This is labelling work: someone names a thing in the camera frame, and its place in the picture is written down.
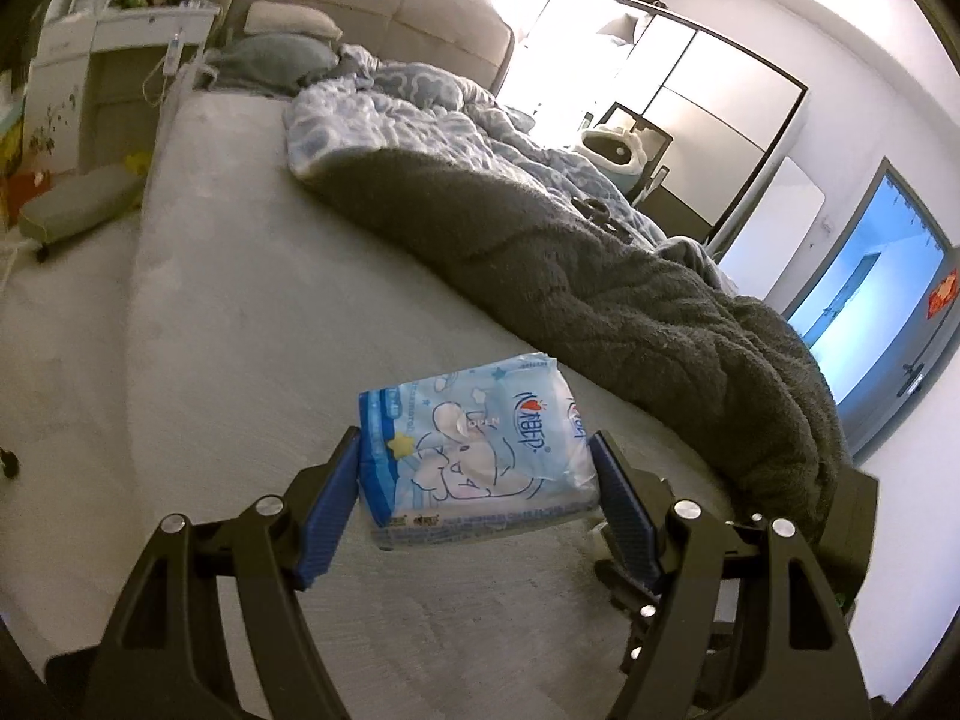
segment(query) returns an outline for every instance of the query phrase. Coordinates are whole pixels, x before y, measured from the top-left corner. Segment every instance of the blue and white quilt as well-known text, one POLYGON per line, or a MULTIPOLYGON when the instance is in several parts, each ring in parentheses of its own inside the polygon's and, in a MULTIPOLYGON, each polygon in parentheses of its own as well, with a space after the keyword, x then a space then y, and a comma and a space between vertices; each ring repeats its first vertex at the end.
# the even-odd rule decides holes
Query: blue and white quilt
POLYGON ((667 239, 586 157, 539 146, 523 131, 529 122, 475 82, 432 65, 382 62, 358 46, 342 47, 341 56, 349 72, 312 83, 284 113, 287 162, 299 180, 314 183, 345 152, 432 154, 540 190, 570 213, 578 213, 575 200, 600 200, 635 245, 683 261, 707 283, 733 291, 697 242, 667 239))

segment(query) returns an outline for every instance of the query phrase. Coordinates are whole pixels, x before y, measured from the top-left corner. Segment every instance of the metal bolt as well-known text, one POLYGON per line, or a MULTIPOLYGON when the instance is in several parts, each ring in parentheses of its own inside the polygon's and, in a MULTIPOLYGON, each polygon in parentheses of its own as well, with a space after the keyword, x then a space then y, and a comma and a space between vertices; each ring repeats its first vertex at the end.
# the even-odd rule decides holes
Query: metal bolt
POLYGON ((186 517, 182 514, 167 514, 160 520, 160 530, 163 533, 179 533, 186 527, 186 517))
POLYGON ((700 505, 693 501, 677 501, 673 505, 673 511, 677 513, 677 517, 683 519, 696 519, 703 513, 700 505))
POLYGON ((788 519, 775 519, 773 524, 774 533, 784 538, 791 538, 797 533, 797 528, 788 519))
POLYGON ((283 511, 283 498, 278 498, 277 495, 264 495, 253 507, 261 517, 273 517, 283 511))

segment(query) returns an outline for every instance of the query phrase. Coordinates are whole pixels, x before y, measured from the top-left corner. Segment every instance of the dark gray blanket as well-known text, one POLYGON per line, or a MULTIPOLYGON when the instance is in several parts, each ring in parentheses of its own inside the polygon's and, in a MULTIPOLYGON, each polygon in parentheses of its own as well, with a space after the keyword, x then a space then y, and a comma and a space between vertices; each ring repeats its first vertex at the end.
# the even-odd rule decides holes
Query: dark gray blanket
POLYGON ((730 480, 742 512, 819 536, 848 461, 827 383, 779 314, 707 285, 683 247, 665 259, 529 187, 408 151, 341 156, 314 188, 512 333, 674 429, 730 480))

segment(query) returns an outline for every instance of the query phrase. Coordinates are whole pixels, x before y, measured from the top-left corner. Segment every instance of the tissue pack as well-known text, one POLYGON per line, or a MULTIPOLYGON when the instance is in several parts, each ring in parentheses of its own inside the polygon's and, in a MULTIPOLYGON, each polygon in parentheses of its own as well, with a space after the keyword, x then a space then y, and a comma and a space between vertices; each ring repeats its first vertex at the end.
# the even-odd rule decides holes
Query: tissue pack
POLYGON ((378 546, 555 524, 599 501, 587 433, 545 354, 360 395, 360 490, 378 546))

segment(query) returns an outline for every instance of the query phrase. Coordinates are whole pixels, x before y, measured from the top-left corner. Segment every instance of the headboard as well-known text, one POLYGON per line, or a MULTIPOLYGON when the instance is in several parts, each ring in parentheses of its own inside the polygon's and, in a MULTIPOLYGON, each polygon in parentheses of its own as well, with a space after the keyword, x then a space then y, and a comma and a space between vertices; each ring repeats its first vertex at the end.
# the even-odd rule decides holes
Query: headboard
MULTIPOLYGON (((224 10, 216 40, 240 34, 256 0, 217 0, 224 10)), ((497 91, 514 47, 514 33, 488 4, 474 0, 269 0, 323 10, 383 59, 427 62, 497 91)))

